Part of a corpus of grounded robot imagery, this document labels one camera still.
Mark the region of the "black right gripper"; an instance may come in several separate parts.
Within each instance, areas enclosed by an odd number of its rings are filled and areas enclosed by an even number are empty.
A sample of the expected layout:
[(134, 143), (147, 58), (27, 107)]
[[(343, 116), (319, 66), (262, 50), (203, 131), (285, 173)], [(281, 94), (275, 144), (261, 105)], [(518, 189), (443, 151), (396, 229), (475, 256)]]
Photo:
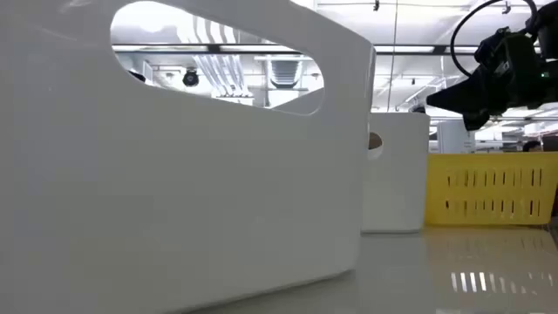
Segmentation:
[(474, 58), (475, 78), (435, 92), (426, 104), (462, 114), (467, 131), (491, 118), (486, 110), (525, 106), (534, 110), (557, 100), (557, 49), (536, 48), (525, 32), (498, 29), (481, 41)]

